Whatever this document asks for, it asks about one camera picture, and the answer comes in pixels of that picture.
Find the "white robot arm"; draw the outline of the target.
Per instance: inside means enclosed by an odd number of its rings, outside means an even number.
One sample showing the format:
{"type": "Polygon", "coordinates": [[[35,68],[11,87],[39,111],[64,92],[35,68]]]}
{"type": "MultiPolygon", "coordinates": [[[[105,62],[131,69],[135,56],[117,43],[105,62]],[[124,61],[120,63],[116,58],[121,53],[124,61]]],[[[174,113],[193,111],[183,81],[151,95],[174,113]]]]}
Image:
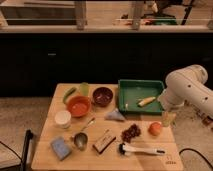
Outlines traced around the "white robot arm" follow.
{"type": "Polygon", "coordinates": [[[207,80],[207,70],[201,65],[172,71],[166,76],[166,88],[158,101],[165,111],[180,108],[188,101],[213,119],[213,90],[205,86],[207,80]]]}

